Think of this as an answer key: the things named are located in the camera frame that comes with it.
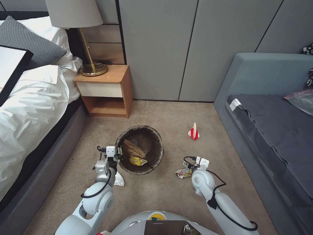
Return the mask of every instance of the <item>wastebasket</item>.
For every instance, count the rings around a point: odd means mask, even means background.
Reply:
[[[129,154],[124,149],[124,139],[138,139],[138,146],[146,153],[147,163],[143,166],[135,166],[129,161]],[[134,175],[144,175],[153,171],[161,162],[164,149],[160,134],[150,126],[134,126],[124,131],[116,140],[116,145],[122,147],[123,159],[120,167]]]

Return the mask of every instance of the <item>wooden nightstand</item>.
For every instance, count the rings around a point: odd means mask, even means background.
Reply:
[[[129,118],[133,95],[128,65],[108,65],[102,75],[79,74],[74,82],[91,117]]]

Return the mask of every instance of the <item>brass lamp base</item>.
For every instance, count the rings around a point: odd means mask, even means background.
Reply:
[[[93,70],[91,64],[83,65],[81,68],[80,74],[88,77],[98,76],[104,74],[108,71],[108,66],[104,65],[95,65],[95,70]]]

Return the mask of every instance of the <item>carpet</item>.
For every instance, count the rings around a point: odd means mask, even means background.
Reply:
[[[197,141],[188,136],[194,122],[200,133]],[[223,234],[204,198],[193,192],[190,178],[181,180],[175,175],[175,171],[183,168],[183,157],[193,155],[210,160],[209,170],[227,183],[221,191],[228,194],[249,220],[258,223],[260,234],[277,234],[212,103],[134,101],[129,119],[87,119],[76,148],[24,235],[53,234],[95,180],[92,168],[99,159],[97,145],[114,144],[123,131],[137,125],[149,125],[159,132],[164,145],[163,159],[146,175],[132,175],[118,167],[125,186],[113,188],[115,202],[99,232],[112,231],[130,215],[161,210],[185,216]]]

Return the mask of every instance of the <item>white bed sheet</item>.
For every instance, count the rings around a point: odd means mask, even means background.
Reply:
[[[46,65],[22,74],[0,107],[0,200],[18,177],[26,156],[63,116],[69,97],[59,66]]]
[[[61,72],[69,88],[68,103],[70,104],[72,101],[77,100],[80,95],[73,80],[78,74],[78,70],[82,65],[82,60],[76,56],[73,57],[73,60],[69,60],[63,56],[54,64],[61,68]]]

